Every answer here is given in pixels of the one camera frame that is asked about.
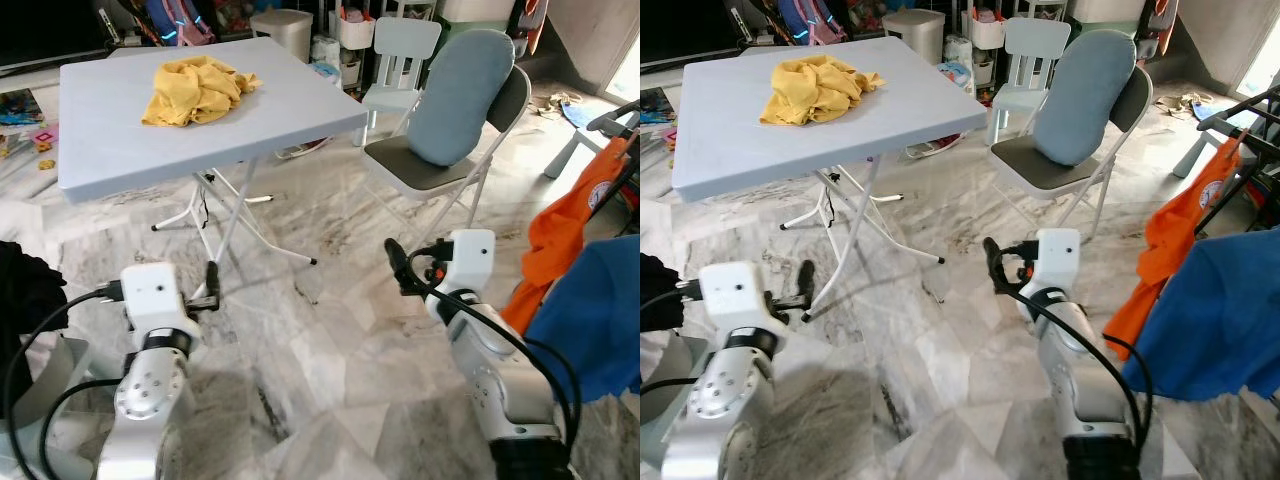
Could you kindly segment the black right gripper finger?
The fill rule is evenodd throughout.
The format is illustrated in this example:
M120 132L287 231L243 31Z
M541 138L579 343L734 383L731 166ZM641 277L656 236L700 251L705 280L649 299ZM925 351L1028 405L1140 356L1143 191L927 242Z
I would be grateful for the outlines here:
M992 280L993 288L1006 289L1007 278L1004 270L1004 260L1002 260L1004 255L1001 253L1000 246L996 243L993 238L986 237L982 241L982 247L986 253L986 268L988 278Z
M394 238L385 238L385 252L401 296L416 296L416 275L408 255Z

